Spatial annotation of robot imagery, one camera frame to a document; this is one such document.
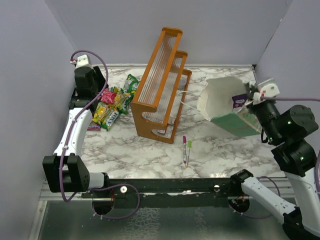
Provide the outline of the green apple tea packet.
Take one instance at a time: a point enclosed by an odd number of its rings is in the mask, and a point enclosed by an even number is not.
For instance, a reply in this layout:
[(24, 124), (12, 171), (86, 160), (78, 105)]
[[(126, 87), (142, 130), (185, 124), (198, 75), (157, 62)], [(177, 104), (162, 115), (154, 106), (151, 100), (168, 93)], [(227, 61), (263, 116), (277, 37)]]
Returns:
[(139, 83), (139, 80), (135, 76), (128, 74), (122, 90), (124, 93), (135, 92), (138, 89)]

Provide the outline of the purple white snack packet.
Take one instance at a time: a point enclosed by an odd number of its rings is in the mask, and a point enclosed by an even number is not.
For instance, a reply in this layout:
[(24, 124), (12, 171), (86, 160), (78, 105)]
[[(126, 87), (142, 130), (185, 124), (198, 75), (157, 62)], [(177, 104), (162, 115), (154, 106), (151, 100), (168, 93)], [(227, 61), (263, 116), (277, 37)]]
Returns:
[(247, 94), (239, 94), (231, 97), (232, 99), (232, 108), (235, 111), (236, 109), (242, 108), (246, 101), (248, 100)]

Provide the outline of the red white small box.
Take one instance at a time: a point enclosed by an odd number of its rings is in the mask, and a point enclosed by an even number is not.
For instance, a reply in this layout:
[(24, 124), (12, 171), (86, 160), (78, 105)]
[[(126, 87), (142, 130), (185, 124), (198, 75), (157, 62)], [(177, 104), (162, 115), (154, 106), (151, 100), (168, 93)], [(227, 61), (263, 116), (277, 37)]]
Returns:
[(167, 128), (166, 128), (166, 129), (158, 129), (158, 130), (157, 130), (157, 133), (158, 133), (158, 134), (162, 134), (162, 135), (165, 135), (166, 132), (167, 132)]

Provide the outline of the green patterned paper bag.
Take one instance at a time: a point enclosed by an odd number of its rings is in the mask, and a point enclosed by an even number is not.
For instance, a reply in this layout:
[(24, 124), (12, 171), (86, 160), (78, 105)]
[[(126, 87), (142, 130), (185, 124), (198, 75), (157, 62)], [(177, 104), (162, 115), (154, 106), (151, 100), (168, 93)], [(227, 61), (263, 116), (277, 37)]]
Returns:
[(245, 94), (245, 83), (236, 76), (210, 78), (205, 81), (200, 93), (183, 90), (187, 78), (179, 82), (179, 95), (190, 97), (183, 103), (184, 127), (194, 127), (204, 135), (216, 138), (241, 138), (257, 136), (262, 127), (257, 118), (249, 113), (245, 104), (233, 110), (232, 97)]

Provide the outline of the green Fox's snack packet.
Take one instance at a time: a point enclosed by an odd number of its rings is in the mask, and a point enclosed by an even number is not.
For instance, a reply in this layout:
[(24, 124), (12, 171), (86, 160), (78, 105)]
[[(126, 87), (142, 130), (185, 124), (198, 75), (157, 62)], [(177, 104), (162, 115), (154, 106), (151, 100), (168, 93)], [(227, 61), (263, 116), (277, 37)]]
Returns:
[(121, 112), (119, 112), (118, 110), (109, 110), (101, 119), (100, 126), (106, 131), (109, 131), (120, 115)]

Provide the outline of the red snack packet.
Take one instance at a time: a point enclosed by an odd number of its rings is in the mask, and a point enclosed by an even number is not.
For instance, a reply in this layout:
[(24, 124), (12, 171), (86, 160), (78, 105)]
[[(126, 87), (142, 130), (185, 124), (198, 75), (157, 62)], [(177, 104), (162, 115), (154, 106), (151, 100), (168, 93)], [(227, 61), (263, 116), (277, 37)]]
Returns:
[(100, 101), (108, 105), (115, 104), (116, 100), (117, 100), (117, 93), (113, 91), (109, 91), (108, 89), (105, 89), (100, 97)]

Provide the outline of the yellow green striped packet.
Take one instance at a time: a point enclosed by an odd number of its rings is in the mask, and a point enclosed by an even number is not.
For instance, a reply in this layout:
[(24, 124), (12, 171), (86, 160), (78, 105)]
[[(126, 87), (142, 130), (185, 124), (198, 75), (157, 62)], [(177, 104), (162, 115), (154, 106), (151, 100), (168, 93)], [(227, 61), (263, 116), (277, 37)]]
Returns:
[(130, 103), (134, 98), (135, 91), (129, 91), (126, 89), (117, 88), (115, 86), (109, 88), (109, 91), (116, 94), (114, 98), (114, 103), (112, 103), (111, 106), (118, 112), (122, 114), (127, 114), (128, 109), (130, 107)]

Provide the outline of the orange wooden tiered rack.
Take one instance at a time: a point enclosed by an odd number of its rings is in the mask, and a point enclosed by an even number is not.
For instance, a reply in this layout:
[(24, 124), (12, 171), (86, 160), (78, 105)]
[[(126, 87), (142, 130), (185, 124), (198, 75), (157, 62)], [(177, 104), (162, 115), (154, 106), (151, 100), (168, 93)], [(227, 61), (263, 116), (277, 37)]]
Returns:
[[(130, 103), (131, 112), (140, 137), (173, 144), (189, 83), (184, 85), (181, 102), (170, 123), (171, 112), (181, 77), (191, 79), (192, 71), (184, 68), (188, 54), (178, 49), (183, 32), (163, 27), (141, 81)], [(159, 134), (172, 125), (170, 137)]]

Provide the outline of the purple capped marker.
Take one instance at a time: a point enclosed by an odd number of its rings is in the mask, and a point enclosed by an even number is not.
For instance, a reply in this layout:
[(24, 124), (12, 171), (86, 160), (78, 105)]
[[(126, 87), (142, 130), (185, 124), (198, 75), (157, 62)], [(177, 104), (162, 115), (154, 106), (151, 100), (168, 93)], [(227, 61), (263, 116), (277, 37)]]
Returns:
[(187, 138), (186, 136), (184, 135), (182, 137), (182, 140), (183, 140), (183, 163), (186, 164), (187, 163)]

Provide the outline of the purple berry snack packet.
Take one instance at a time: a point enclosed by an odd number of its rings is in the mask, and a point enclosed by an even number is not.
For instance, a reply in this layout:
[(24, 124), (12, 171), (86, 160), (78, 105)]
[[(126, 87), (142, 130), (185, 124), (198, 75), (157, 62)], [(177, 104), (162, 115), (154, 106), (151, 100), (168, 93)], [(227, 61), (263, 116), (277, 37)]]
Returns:
[(88, 131), (100, 131), (101, 126), (95, 122), (91, 122), (87, 128)]

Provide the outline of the yellow fruit snack packet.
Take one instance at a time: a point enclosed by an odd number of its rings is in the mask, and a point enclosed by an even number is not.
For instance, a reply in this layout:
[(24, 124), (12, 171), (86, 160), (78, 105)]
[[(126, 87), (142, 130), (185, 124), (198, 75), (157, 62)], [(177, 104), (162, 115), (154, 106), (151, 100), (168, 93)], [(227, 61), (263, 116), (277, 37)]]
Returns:
[(99, 102), (97, 105), (97, 108), (95, 110), (95, 113), (93, 115), (92, 121), (95, 124), (100, 124), (102, 122), (102, 119), (107, 115), (107, 113), (110, 110), (110, 105), (105, 102)]

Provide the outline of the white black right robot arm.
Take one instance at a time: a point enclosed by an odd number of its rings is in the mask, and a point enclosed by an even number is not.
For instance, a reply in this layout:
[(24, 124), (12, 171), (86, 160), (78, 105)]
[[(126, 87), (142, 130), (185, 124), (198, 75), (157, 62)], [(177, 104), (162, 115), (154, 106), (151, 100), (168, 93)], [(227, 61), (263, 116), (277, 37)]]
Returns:
[(247, 106), (266, 134), (271, 153), (284, 172), (297, 200), (297, 205), (285, 201), (265, 187), (249, 171), (231, 176), (229, 189), (236, 195), (253, 197), (282, 225), (291, 240), (320, 238), (320, 186), (316, 175), (317, 156), (305, 138), (319, 126), (309, 107), (294, 105), (279, 113), (274, 100)]

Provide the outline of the green capped marker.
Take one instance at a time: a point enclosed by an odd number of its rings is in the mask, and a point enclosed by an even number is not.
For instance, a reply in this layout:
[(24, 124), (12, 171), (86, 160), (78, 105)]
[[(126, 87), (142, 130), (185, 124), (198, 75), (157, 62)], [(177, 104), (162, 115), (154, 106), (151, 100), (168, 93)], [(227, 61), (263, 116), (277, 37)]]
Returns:
[(189, 166), (191, 147), (192, 147), (192, 141), (189, 140), (188, 143), (187, 143), (186, 158), (185, 158), (185, 167), (186, 168)]

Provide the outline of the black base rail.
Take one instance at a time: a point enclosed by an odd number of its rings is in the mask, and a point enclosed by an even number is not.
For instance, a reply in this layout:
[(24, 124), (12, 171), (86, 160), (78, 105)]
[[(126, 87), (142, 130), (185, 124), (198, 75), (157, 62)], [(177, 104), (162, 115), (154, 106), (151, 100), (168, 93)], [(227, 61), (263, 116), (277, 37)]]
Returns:
[(108, 179), (107, 190), (81, 196), (95, 203), (114, 200), (118, 209), (227, 207), (228, 198), (241, 196), (241, 184), (252, 176), (241, 170), (226, 178)]

